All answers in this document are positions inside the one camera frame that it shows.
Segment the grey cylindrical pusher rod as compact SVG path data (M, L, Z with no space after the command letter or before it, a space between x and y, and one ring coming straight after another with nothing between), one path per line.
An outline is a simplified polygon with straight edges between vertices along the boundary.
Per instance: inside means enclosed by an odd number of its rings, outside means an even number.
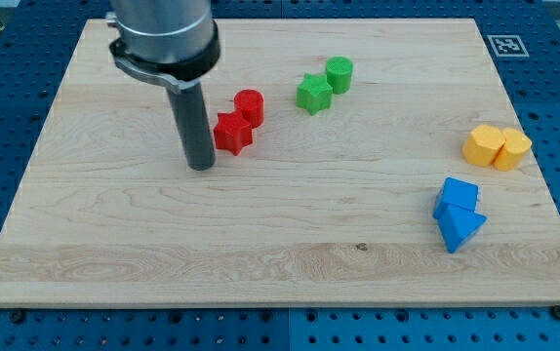
M201 84L179 93L169 91L168 99L188 167L195 171L210 169L216 154Z

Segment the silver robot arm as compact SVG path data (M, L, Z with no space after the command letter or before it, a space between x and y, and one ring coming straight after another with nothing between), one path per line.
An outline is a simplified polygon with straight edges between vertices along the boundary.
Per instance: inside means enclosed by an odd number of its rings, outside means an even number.
M189 168L216 161L200 78L220 58L209 0L111 0L106 17L119 37L114 63L127 75L166 90Z

